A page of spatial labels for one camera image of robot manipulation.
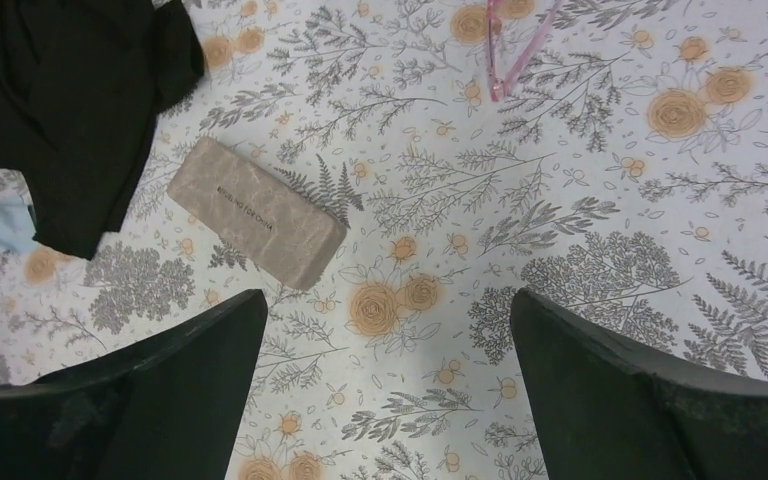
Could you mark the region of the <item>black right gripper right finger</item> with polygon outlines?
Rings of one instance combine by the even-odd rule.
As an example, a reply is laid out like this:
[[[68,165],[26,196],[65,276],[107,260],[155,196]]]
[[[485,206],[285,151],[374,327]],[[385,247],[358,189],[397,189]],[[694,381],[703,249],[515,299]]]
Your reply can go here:
[[[527,289],[510,327],[553,479],[768,479],[768,382],[700,366]]]

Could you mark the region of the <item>black garment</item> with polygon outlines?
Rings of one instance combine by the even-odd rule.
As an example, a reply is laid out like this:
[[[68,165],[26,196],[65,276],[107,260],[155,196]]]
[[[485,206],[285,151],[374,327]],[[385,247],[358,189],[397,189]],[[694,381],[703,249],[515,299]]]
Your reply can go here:
[[[0,169],[37,242],[88,260],[120,230],[157,117],[204,72],[181,1],[0,1]]]

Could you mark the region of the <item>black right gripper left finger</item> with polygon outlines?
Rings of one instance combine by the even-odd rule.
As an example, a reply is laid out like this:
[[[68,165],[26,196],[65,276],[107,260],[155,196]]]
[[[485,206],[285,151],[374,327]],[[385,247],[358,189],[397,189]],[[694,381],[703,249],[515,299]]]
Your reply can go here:
[[[0,385],[0,479],[221,479],[268,319],[241,292],[26,385]]]

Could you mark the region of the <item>light blue cleaning cloth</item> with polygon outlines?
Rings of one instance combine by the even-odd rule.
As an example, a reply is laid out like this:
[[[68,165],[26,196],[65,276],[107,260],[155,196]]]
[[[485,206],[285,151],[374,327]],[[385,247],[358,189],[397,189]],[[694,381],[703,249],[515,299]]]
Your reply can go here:
[[[19,254],[33,251],[38,243],[35,211],[22,201],[0,203],[0,249]]]

